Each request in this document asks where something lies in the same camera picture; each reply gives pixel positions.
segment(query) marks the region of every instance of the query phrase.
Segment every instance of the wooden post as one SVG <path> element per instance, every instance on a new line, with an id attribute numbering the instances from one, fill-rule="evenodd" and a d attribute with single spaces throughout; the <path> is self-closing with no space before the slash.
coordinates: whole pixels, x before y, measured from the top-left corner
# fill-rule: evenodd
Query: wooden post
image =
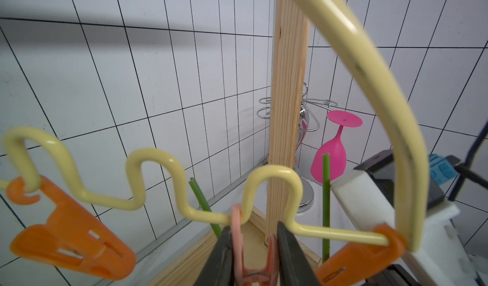
<path id="1" fill-rule="evenodd" d="M 310 23 L 292 0 L 276 0 L 271 85 L 269 162 L 293 168 L 307 64 Z M 279 179 L 268 182 L 266 243 L 276 234 L 288 198 L 288 186 Z"/>

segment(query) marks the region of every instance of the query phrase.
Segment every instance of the pink clothespin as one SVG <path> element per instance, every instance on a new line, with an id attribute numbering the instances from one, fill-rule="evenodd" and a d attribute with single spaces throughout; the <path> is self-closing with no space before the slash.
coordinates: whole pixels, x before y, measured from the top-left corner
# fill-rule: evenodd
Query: pink clothespin
<path id="1" fill-rule="evenodd" d="M 241 205 L 232 206 L 232 245 L 234 248 L 234 277 L 236 286 L 251 286 L 259 283 L 260 286 L 276 286 L 280 259 L 278 256 L 278 242 L 272 234 L 269 238 L 268 257 L 266 267 L 261 269 L 247 269 L 244 267 L 244 242 L 241 232 Z"/>

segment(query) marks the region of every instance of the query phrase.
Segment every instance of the wine glass stem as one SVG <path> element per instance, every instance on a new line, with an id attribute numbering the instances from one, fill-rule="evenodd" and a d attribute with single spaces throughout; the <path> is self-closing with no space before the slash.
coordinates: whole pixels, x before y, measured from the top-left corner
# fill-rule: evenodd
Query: wine glass stem
<path id="1" fill-rule="evenodd" d="M 335 136 L 336 138 L 339 138 L 339 139 L 341 138 L 341 134 L 342 134 L 342 128 L 343 128 L 343 127 L 344 127 L 343 125 L 340 125 L 340 126 L 339 126 L 339 129 L 338 129 L 337 134 L 336 134 L 336 136 Z"/>

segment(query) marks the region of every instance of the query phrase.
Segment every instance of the green stick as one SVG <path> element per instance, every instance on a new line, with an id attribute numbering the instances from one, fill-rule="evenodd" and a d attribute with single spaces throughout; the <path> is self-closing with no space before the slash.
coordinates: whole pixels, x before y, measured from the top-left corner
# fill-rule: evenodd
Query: green stick
<path id="1" fill-rule="evenodd" d="M 330 154 L 322 155 L 322 225 L 324 227 L 330 227 Z M 322 263 L 324 263 L 330 257 L 330 240 L 322 240 Z"/>
<path id="2" fill-rule="evenodd" d="M 212 212 L 210 206 L 208 205 L 207 199 L 205 198 L 204 194 L 202 193 L 202 190 L 197 184 L 197 181 L 194 178 L 190 178 L 190 181 L 188 183 L 190 184 L 193 193 L 195 193 L 195 196 L 197 197 L 198 203 L 202 207 L 202 210 L 207 212 Z M 210 224 L 210 225 L 214 230 L 215 236 L 219 238 L 220 233 L 222 233 L 222 229 L 220 229 L 220 226 L 217 224 Z"/>

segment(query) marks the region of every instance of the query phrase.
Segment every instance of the white tile wall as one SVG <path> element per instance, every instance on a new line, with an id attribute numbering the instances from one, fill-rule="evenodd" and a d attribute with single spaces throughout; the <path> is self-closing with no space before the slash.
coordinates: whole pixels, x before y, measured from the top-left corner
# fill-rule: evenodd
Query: white tile wall
<path id="1" fill-rule="evenodd" d="M 213 198 L 267 155 L 269 124 L 255 110 L 270 92 L 274 1 L 1 0 L 0 134 L 25 125 L 64 140 L 90 190 L 127 199 L 126 155 L 157 147 Z M 27 147 L 39 171 L 68 192 L 48 154 Z M 139 210 L 82 204 L 135 252 L 184 219 L 171 174 L 153 162 L 142 171 Z M 0 178 L 17 176 L 0 149 Z M 55 205 L 45 196 L 31 206 L 2 197 L 2 285 L 99 281 L 16 259 L 9 242 Z M 39 272 L 35 281 L 26 269 Z"/>
<path id="2" fill-rule="evenodd" d="M 268 123 L 255 111 L 259 98 L 270 94 L 264 87 L 271 84 L 273 41 L 267 36 L 274 33 L 274 1 L 0 0 L 0 77 L 7 82 L 0 87 L 0 107 L 6 112 L 0 116 L 0 133 L 27 125 L 65 139 L 85 185 L 123 198 L 131 197 L 126 154 L 156 146 L 175 155 L 187 178 L 195 176 L 210 199 L 268 153 Z M 384 47 L 380 51 L 422 125 L 428 151 L 464 158 L 488 117 L 483 97 L 488 57 L 482 53 L 488 41 L 487 0 L 347 3 L 376 45 Z M 349 71 L 312 29 L 308 96 L 330 97 L 363 119 L 361 127 L 344 129 L 342 135 L 352 167 L 388 148 L 389 141 Z M 317 115 L 321 130 L 297 151 L 306 175 L 316 149 L 338 128 L 325 122 L 325 114 Z M 40 172 L 66 190 L 46 152 L 33 148 L 29 153 Z M 487 154 L 485 142 L 473 164 L 484 177 Z M 0 177 L 16 176 L 1 151 Z M 136 251 L 183 219 L 169 172 L 144 163 L 143 177 L 150 192 L 138 211 L 83 204 Z M 442 186 L 445 192 L 449 185 Z M 467 181 L 458 196 L 466 204 L 460 206 L 467 209 L 462 215 L 476 213 L 458 222 L 466 248 L 485 257 L 487 194 Z M 193 194 L 188 198 L 197 208 Z M 29 207 L 7 199 L 2 203 L 2 223 L 15 232 L 21 223 L 42 223 L 54 208 L 47 198 Z M 13 235 L 2 238 L 2 251 Z M 63 277 L 72 285 L 96 282 L 11 260 L 2 253 L 3 285 L 32 283 L 20 274 L 26 268 L 39 272 L 38 284 L 65 284 Z"/>
<path id="3" fill-rule="evenodd" d="M 390 65 L 420 124 L 427 151 L 461 159 L 488 119 L 488 0 L 347 0 L 364 29 Z M 361 163 L 391 143 L 374 108 L 320 31 L 310 31 L 305 81 L 309 98 L 330 98 L 338 109 L 363 119 L 359 128 L 344 129 L 348 164 Z M 309 107 L 322 120 L 325 113 Z M 313 157 L 333 138 L 338 125 L 308 133 L 297 151 L 299 168 L 310 175 Z M 473 169 L 488 178 L 488 142 Z M 452 181 L 441 186 L 448 194 Z M 466 181 L 457 197 L 462 210 L 455 220 L 466 249 L 488 257 L 488 192 Z"/>

